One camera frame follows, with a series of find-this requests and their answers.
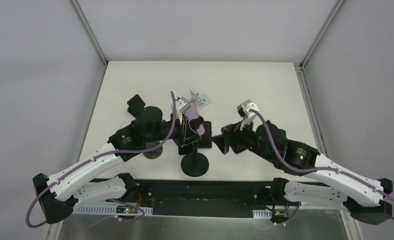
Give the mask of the purple phone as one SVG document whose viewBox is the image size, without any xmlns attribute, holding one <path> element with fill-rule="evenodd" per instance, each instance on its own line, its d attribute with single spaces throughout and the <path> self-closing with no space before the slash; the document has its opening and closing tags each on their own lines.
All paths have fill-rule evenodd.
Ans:
<svg viewBox="0 0 394 240">
<path fill-rule="evenodd" d="M 187 120 L 190 128 L 200 136 L 205 134 L 204 119 L 199 115 L 198 110 L 193 102 L 188 102 L 185 110 L 183 110 L 183 116 Z"/>
</svg>

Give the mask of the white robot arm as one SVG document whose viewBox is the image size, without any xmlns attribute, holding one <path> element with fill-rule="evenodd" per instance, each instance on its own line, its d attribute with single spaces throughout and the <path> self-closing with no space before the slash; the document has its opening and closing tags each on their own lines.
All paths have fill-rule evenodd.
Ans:
<svg viewBox="0 0 394 240">
<path fill-rule="evenodd" d="M 173 139 L 176 120 L 179 120 L 176 103 L 172 104 L 170 121 L 163 121 L 159 108 L 146 107 L 130 125 L 116 131 L 88 157 L 58 173 L 35 175 L 33 186 L 36 197 L 26 214 L 27 226 L 42 226 L 41 223 L 30 222 L 36 204 L 39 204 L 44 214 L 43 224 L 51 225 L 65 220 L 83 205 L 110 199 L 128 199 L 136 187 L 128 173 L 121 173 L 103 183 L 91 184 L 90 181 L 139 154 L 162 147 Z"/>
</svg>

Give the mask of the black phone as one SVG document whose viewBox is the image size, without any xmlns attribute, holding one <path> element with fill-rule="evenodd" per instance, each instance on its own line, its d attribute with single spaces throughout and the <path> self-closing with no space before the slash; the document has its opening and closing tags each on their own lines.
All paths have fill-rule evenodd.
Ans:
<svg viewBox="0 0 394 240">
<path fill-rule="evenodd" d="M 193 152 L 193 146 L 191 144 L 178 147 L 178 154 L 181 156 L 192 153 L 192 152 Z"/>
</svg>

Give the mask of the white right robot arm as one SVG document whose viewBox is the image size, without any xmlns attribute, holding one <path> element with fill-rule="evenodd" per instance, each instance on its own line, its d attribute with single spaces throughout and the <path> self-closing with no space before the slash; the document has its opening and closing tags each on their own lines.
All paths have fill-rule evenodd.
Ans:
<svg viewBox="0 0 394 240">
<path fill-rule="evenodd" d="M 286 174 L 306 177 L 320 184 L 307 184 L 276 177 L 271 187 L 258 197 L 262 204 L 311 203 L 350 214 L 355 220 L 378 225 L 392 218 L 392 205 L 384 194 L 392 193 L 392 181 L 370 179 L 336 164 L 317 149 L 290 140 L 286 131 L 269 120 L 256 130 L 249 124 L 229 124 L 212 138 L 225 155 L 250 151 Z"/>
</svg>

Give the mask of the black round disc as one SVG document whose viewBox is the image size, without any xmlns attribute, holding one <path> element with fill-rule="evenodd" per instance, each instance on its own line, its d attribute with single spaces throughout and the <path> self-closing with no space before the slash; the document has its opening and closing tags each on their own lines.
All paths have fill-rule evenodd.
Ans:
<svg viewBox="0 0 394 240">
<path fill-rule="evenodd" d="M 209 170 L 208 158 L 198 151 L 198 142 L 193 143 L 193 150 L 181 160 L 181 170 L 190 177 L 201 177 Z"/>
</svg>

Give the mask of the dark phone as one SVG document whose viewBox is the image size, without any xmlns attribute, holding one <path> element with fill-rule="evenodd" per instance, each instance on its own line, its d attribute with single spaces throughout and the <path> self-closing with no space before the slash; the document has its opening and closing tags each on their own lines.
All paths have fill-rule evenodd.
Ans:
<svg viewBox="0 0 394 240">
<path fill-rule="evenodd" d="M 205 121 L 198 129 L 201 133 L 201 140 L 198 142 L 199 149 L 211 149 L 212 148 L 212 122 Z"/>
</svg>

